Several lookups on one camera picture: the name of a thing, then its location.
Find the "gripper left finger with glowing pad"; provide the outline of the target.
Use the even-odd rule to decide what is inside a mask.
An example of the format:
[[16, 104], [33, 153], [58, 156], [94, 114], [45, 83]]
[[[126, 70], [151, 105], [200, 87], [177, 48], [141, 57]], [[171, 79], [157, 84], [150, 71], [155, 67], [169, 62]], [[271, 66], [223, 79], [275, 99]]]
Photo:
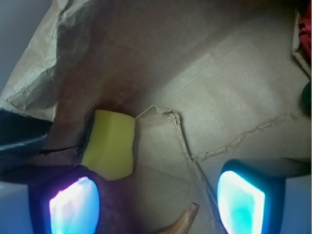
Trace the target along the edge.
[[26, 165], [0, 175], [2, 234], [93, 234], [100, 196], [84, 166]]

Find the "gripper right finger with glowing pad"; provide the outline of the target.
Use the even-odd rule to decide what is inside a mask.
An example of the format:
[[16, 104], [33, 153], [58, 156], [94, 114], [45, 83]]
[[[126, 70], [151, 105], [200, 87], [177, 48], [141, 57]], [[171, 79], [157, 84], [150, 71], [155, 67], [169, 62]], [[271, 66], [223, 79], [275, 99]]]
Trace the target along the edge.
[[222, 167], [217, 206], [229, 234], [310, 234], [308, 158], [231, 159]]

